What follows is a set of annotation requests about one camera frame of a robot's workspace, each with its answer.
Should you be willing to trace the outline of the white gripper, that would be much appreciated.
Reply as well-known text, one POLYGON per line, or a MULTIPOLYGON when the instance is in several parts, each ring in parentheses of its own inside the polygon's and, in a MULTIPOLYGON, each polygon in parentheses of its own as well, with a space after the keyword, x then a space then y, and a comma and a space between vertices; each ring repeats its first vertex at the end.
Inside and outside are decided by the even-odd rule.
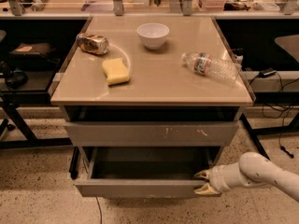
POLYGON ((212 169, 203 170, 193 176, 195 179, 209 180, 201 188, 195 189, 194 193, 198 195, 218 195, 220 192, 227 192, 233 188, 245 188, 249 179, 241 173, 239 164, 219 165, 212 169))

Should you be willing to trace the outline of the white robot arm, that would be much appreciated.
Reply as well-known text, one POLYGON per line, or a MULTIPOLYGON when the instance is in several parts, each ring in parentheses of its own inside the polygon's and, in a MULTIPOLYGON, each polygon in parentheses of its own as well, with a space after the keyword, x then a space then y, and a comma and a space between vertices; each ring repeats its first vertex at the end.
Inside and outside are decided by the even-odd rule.
POLYGON ((299 202, 299 175, 276 166, 265 156, 247 152, 233 164, 217 165, 194 175, 206 183, 194 192, 198 195, 213 195, 228 192, 233 188, 253 189, 273 186, 299 202))

